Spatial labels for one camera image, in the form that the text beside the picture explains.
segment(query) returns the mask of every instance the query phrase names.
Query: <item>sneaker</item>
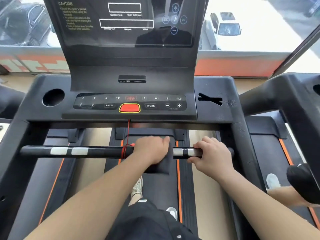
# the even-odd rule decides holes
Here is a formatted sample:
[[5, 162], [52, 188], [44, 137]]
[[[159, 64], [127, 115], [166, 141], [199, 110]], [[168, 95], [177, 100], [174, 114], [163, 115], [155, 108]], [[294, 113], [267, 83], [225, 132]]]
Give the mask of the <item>sneaker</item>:
[[138, 181], [136, 182], [136, 184], [134, 185], [132, 191], [131, 191], [131, 198], [135, 195], [135, 194], [140, 194], [142, 197], [142, 186], [143, 186], [143, 179], [142, 176], [138, 179]]
[[169, 207], [166, 209], [166, 211], [168, 211], [176, 219], [176, 221], [178, 220], [178, 212], [175, 208]]
[[269, 173], [267, 175], [267, 177], [266, 177], [266, 185], [268, 186], [268, 188], [270, 190], [272, 190], [274, 188], [281, 187], [281, 184], [279, 182], [278, 177], [273, 173]]

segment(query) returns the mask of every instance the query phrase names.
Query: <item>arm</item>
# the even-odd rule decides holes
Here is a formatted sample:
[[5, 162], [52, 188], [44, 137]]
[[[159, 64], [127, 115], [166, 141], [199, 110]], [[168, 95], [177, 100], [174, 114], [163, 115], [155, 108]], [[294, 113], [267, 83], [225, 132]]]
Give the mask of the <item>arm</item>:
[[203, 150], [202, 159], [191, 157], [188, 162], [221, 185], [260, 239], [320, 239], [319, 230], [235, 171], [231, 154], [222, 142], [204, 137], [194, 147]]
[[169, 141], [138, 139], [133, 154], [71, 197], [25, 239], [105, 239], [134, 184], [165, 157]]

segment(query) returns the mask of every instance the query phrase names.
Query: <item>hand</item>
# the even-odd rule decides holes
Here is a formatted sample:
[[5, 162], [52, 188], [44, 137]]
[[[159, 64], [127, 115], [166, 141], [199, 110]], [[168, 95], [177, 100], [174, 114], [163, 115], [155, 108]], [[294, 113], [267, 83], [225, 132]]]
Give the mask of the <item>hand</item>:
[[216, 138], [205, 136], [193, 147], [202, 149], [202, 158], [193, 156], [188, 162], [193, 163], [200, 172], [216, 181], [234, 172], [229, 149]]
[[162, 139], [158, 136], [139, 138], [134, 144], [134, 153], [139, 153], [150, 165], [159, 163], [168, 153], [170, 137]]

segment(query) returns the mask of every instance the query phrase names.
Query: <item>right hand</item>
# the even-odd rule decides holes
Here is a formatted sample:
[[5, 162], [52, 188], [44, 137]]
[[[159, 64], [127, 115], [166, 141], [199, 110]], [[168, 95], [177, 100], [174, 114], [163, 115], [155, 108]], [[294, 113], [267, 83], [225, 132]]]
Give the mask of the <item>right hand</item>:
[[193, 163], [200, 172], [216, 181], [234, 172], [229, 149], [216, 138], [205, 136], [193, 147], [202, 149], [202, 158], [193, 156], [188, 162]]

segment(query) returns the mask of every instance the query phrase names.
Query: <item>red stop button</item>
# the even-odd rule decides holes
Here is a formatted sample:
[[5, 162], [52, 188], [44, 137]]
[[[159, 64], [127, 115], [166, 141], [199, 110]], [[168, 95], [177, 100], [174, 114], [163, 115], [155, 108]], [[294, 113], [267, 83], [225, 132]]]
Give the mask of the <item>red stop button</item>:
[[120, 113], [139, 113], [140, 105], [139, 104], [122, 104], [119, 109]]

